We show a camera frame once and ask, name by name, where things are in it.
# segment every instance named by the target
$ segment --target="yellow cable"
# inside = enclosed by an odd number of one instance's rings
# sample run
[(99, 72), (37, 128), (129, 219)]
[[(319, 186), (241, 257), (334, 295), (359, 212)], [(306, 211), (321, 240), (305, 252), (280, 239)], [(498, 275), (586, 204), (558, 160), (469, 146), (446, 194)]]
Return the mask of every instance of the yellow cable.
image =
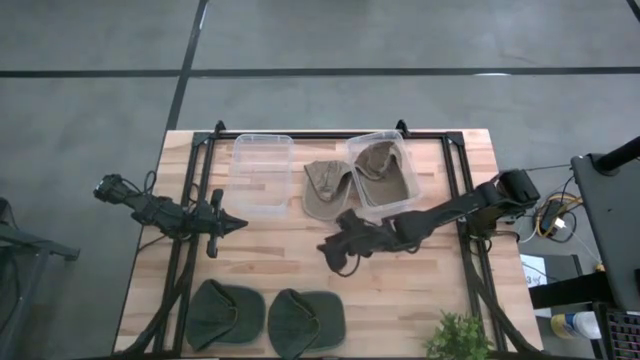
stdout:
[[(549, 229), (547, 229), (547, 231), (545, 231), (545, 233), (543, 234), (542, 231), (540, 230), (540, 221), (542, 220), (542, 210), (549, 206), (549, 202), (551, 202), (551, 200), (570, 200), (570, 202), (562, 205), (562, 207), (560, 209), (558, 209), (558, 212), (555, 213), (554, 217), (553, 217), (553, 221), (551, 222), (551, 226), (549, 226)], [(549, 236), (549, 234), (551, 234), (551, 230), (553, 229), (553, 224), (555, 224), (556, 219), (558, 218), (558, 215), (562, 214), (571, 204), (574, 203), (582, 203), (582, 197), (576, 197), (573, 196), (571, 194), (564, 194), (564, 196), (562, 194), (560, 195), (552, 195), (550, 197), (547, 198), (547, 200), (545, 200), (545, 202), (542, 204), (542, 206), (540, 206), (540, 209), (538, 210), (538, 216), (536, 216), (536, 232), (538, 233), (538, 236), (542, 236), (542, 237), (547, 237)]]

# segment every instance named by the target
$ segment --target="green plant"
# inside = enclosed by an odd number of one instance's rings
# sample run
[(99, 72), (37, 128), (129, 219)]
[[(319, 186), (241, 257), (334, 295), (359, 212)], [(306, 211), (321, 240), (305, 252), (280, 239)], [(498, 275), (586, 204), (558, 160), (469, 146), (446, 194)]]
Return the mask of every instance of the green plant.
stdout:
[(427, 359), (484, 360), (489, 355), (491, 341), (482, 331), (482, 321), (474, 316), (442, 313), (442, 327), (425, 343)]

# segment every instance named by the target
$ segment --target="gray floor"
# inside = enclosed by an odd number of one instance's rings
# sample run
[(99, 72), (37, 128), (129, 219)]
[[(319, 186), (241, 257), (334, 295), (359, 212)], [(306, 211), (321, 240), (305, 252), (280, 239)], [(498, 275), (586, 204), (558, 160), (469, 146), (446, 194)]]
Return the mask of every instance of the gray floor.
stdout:
[[(0, 70), (178, 69), (196, 5), (4, 1)], [(624, 0), (212, 0), (202, 31), (194, 68), (640, 66), (640, 24)], [(235, 129), (486, 127), (501, 168), (529, 168), (640, 134), (638, 84), (640, 75), (192, 79), (178, 129), (218, 119)], [(140, 182), (155, 167), (175, 86), (0, 79), (0, 194), (23, 228), (82, 248), (77, 263), (47, 271), (22, 358), (110, 352), (140, 227), (91, 190), (105, 173)], [(570, 173), (531, 176), (545, 193)], [(595, 251), (584, 213), (579, 221)], [(585, 272), (595, 264), (577, 241), (521, 250), (578, 254)], [(574, 345), (565, 354), (585, 355)]]

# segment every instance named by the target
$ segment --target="plastic bin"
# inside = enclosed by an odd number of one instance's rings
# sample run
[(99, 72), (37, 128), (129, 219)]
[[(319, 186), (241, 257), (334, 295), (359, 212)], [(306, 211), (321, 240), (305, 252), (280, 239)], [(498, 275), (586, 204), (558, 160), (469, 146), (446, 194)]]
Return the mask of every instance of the plastic bin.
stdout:
[(284, 216), (291, 191), (293, 139), (243, 134), (233, 144), (225, 206), (238, 216)]
[[(360, 177), (364, 175), (360, 174), (359, 171), (356, 170), (355, 161), (358, 158), (358, 155), (360, 155), (360, 153), (368, 146), (384, 141), (393, 141), (402, 154), (400, 170), (407, 185), (408, 197), (407, 199), (398, 202), (379, 206), (371, 206), (366, 201), (364, 201), (365, 194), (360, 183)], [(351, 166), (351, 171), (356, 183), (356, 189), (358, 190), (358, 195), (360, 196), (360, 202), (362, 204), (362, 208), (358, 210), (360, 214), (362, 214), (363, 216), (375, 215), (376, 217), (392, 215), (407, 210), (411, 203), (422, 197), (422, 191), (418, 183), (418, 175), (413, 168), (413, 165), (411, 164), (411, 159), (409, 157), (407, 148), (400, 132), (390, 130), (358, 136), (347, 140), (346, 145), (348, 162)]]

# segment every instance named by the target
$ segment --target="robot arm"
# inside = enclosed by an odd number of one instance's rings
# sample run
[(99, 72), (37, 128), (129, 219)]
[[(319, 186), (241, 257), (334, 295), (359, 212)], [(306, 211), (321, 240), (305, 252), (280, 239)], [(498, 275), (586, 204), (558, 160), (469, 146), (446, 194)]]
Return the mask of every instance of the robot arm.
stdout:
[(382, 219), (381, 225), (370, 223), (347, 210), (336, 220), (341, 231), (318, 245), (329, 268), (340, 274), (347, 255), (365, 258), (374, 252), (407, 251), (415, 253), (422, 240), (433, 231), (461, 217), (466, 217), (467, 235), (488, 238), (503, 216), (519, 217), (532, 208), (540, 194), (524, 170), (498, 174), (478, 185), (472, 192), (426, 211), (407, 211)]
[(197, 202), (192, 211), (186, 211), (171, 198), (154, 196), (130, 188), (122, 176), (106, 175), (93, 191), (93, 195), (111, 204), (125, 204), (133, 209), (131, 217), (142, 225), (153, 225), (172, 239), (184, 240), (192, 234), (209, 234), (207, 255), (218, 255), (218, 237), (247, 226), (248, 222), (228, 215), (220, 208), (223, 191), (216, 189), (211, 203)]

